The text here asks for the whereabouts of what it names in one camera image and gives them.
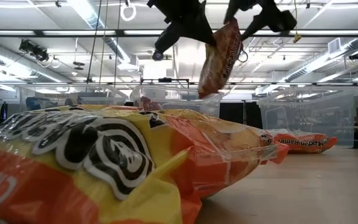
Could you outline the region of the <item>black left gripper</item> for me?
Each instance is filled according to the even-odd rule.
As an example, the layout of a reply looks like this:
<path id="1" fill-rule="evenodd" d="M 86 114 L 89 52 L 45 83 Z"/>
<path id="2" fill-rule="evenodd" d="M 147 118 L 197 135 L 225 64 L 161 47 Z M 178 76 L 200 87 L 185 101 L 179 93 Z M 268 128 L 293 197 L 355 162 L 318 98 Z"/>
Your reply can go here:
<path id="1" fill-rule="evenodd" d="M 156 7 L 165 16 L 166 24 L 181 20 L 181 37 L 215 46 L 213 31 L 204 11 L 200 12 L 205 5 L 206 1 L 200 2 L 199 0 L 148 0 L 147 2 L 149 8 Z"/>

